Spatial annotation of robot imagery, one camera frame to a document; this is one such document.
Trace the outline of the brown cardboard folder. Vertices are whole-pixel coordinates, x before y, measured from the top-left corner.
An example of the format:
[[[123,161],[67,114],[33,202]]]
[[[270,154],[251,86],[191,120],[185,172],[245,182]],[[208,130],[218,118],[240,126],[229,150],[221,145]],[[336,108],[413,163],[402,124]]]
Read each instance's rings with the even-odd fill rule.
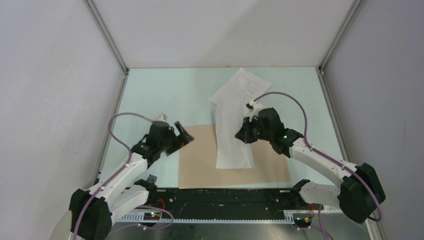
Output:
[[[284,155],[259,140],[251,145],[253,168],[216,168],[217,143],[215,125],[186,127],[194,141],[179,151],[178,187],[202,188],[285,188],[292,181]]]

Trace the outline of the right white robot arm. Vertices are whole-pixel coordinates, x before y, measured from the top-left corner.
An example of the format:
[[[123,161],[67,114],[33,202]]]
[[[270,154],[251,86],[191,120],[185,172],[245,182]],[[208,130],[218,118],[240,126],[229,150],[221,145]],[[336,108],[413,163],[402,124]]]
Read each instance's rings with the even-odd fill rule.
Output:
[[[274,108],[263,108],[243,119],[235,138],[245,144],[267,141],[279,155],[311,167],[331,184],[301,180],[292,189],[291,204],[304,209],[309,204],[339,208],[350,220],[363,223],[386,200],[386,194],[376,170],[369,164],[356,165],[335,160],[328,154],[306,144],[306,137],[286,128]]]

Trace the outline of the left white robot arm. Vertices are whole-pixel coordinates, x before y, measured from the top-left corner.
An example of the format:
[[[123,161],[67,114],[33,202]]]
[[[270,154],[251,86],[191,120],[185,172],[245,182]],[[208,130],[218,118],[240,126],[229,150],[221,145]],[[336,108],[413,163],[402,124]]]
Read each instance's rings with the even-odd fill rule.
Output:
[[[72,238],[104,240],[112,226],[130,210],[143,205],[153,208],[158,194],[135,184],[136,177],[150,168],[162,153],[167,156],[194,141],[176,121],[170,126],[162,120],[151,123],[149,132],[129,149],[124,160],[104,181],[87,190],[77,189],[70,198]]]

